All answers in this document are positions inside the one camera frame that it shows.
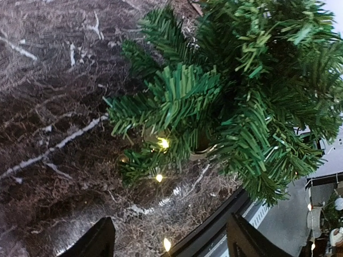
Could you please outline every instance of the gray floor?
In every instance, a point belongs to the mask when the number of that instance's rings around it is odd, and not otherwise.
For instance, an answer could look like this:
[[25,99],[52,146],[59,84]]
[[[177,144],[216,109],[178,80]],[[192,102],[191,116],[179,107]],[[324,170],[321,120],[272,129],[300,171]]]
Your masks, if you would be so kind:
[[305,179],[294,184],[289,187],[289,200],[273,207],[258,230],[276,246],[298,256],[310,233],[306,226],[309,197],[304,190]]

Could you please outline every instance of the black trim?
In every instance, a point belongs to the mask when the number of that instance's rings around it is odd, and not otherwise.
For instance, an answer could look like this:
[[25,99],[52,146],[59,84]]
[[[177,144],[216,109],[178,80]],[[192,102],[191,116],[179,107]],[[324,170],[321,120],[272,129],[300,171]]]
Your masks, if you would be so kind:
[[231,213],[242,213],[251,205],[248,193],[240,187],[207,220],[161,257],[198,256],[226,229]]
[[315,177],[315,178],[307,178],[307,185],[306,188],[309,188],[310,186],[320,186],[320,185],[326,185],[326,184],[332,184],[336,183],[338,178],[338,182],[343,181],[343,172],[328,176],[322,176],[322,177]]

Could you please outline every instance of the brown marble surface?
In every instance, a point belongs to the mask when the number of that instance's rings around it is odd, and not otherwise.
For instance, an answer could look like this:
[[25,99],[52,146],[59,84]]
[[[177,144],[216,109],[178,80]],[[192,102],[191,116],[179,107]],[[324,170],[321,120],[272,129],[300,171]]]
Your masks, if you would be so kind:
[[[238,187],[206,162],[123,188],[104,95],[135,92],[120,55],[157,0],[0,1],[0,256],[56,256],[113,218],[115,256],[158,256]],[[172,4],[192,33],[196,13]],[[135,142],[140,140],[132,135]]]

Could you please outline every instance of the glowing light bulb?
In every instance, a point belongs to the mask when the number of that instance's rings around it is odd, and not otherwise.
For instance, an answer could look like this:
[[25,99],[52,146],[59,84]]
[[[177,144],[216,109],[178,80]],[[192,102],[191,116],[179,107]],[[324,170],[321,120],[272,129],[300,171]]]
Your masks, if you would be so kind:
[[165,238],[163,240],[163,246],[165,247],[166,251],[169,252],[170,248],[172,247],[172,244],[167,238]]
[[165,138],[159,138],[159,146],[161,146],[163,149],[167,149],[169,147],[169,142]]
[[156,176],[156,180],[157,180],[158,182],[161,182],[162,179],[163,179],[163,176],[162,176],[161,174],[158,174],[158,175]]

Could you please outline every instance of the potted plant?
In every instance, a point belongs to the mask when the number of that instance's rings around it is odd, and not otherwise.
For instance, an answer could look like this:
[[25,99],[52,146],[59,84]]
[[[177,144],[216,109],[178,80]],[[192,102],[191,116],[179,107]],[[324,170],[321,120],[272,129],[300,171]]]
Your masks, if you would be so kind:
[[126,150],[122,174],[134,183],[188,160],[205,132],[222,173],[237,173],[253,199],[273,205],[293,179],[322,164],[321,152],[294,128],[331,140],[342,124],[343,44],[333,14],[303,0],[208,0],[203,8],[195,42],[168,6],[140,22],[163,60],[135,41],[123,43],[131,75],[146,90],[106,100],[113,134],[168,133]]

